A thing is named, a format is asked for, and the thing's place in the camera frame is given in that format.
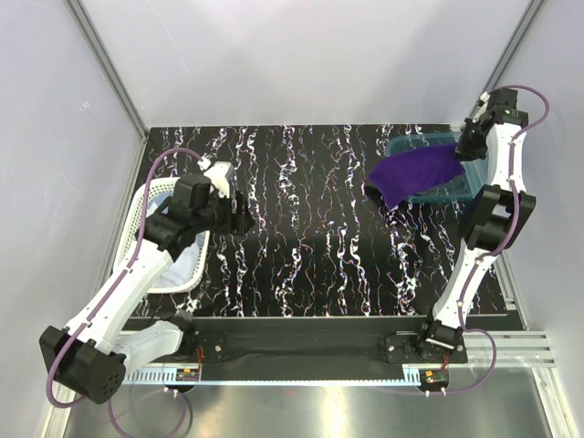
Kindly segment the purple towel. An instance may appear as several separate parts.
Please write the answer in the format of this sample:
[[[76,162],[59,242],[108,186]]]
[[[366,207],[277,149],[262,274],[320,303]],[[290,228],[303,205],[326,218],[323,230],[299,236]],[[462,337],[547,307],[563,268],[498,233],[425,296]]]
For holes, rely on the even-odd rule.
[[[455,148],[451,143],[387,156],[373,168],[368,179],[390,210],[407,197],[463,175],[464,166],[455,157]]]

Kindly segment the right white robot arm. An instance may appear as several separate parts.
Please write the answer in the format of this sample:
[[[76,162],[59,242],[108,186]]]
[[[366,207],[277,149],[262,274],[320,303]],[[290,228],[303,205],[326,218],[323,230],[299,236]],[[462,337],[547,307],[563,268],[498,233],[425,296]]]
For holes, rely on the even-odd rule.
[[[451,278],[414,339],[412,349],[421,360],[440,361],[462,350],[468,312],[485,274],[535,210],[537,200],[528,194],[522,172],[524,139],[535,125],[517,106],[521,89],[483,93],[464,123],[455,155],[464,162],[487,160],[486,182],[463,214]]]

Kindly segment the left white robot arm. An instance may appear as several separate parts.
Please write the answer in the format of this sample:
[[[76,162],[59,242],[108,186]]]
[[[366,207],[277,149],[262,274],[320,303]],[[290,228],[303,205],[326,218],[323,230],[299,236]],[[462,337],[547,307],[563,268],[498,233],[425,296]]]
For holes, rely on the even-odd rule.
[[[58,382],[96,403],[108,401],[123,379],[154,360],[189,360],[197,349],[192,320],[176,314],[127,338],[127,320],[154,283],[177,262],[197,235],[245,235],[254,225],[245,196],[232,178],[214,171],[187,174],[172,194],[141,219],[130,258],[116,268],[99,292],[64,328],[49,326],[39,338],[47,368],[46,395]]]

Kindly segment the teal transparent plastic tray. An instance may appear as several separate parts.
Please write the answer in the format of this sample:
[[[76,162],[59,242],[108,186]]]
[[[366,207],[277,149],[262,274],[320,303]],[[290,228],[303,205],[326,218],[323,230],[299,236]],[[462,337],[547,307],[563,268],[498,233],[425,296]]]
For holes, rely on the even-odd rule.
[[[389,141],[386,155],[396,155],[423,147],[458,142],[460,131],[398,136]],[[488,159],[463,162],[464,174],[450,182],[406,198],[409,203],[449,203],[472,200],[486,181]]]

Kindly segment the light blue towel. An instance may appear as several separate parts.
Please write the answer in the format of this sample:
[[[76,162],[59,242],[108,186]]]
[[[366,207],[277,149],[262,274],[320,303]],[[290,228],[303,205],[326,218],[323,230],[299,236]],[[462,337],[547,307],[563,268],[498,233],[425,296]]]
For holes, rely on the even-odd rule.
[[[152,287],[182,287],[192,280],[204,241],[205,233],[198,234],[193,244],[182,251],[179,258],[156,280]]]

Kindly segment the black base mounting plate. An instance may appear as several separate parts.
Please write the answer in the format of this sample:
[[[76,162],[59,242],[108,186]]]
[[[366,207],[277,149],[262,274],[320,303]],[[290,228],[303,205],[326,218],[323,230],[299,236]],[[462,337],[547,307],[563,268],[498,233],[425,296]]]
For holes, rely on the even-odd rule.
[[[420,344],[424,317],[197,317],[203,380],[292,383],[397,379],[402,366],[464,363],[453,350]]]

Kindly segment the left connector box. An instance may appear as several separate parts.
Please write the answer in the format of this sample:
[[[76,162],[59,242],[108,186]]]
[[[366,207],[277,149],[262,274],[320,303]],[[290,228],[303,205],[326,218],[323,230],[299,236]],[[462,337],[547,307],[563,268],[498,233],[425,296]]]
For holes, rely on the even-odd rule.
[[[176,381],[195,382],[199,381],[201,370],[199,368],[178,368],[176,370]]]

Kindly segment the connector box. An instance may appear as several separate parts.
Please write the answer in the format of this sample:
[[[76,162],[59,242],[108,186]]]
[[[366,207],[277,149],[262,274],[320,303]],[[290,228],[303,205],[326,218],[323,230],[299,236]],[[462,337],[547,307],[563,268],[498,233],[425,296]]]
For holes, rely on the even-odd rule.
[[[421,383],[425,385],[447,386],[450,380],[449,371],[446,369],[423,370]]]
[[[178,368],[176,370],[176,381],[195,382],[199,381],[201,370],[199,368]]]

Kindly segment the right connector box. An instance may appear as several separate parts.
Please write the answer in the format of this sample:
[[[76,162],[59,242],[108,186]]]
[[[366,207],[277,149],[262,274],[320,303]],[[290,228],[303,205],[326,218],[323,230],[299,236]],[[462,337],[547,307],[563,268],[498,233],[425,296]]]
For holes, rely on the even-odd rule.
[[[423,370],[421,383],[425,385],[447,386],[450,380],[449,371],[446,369]]]

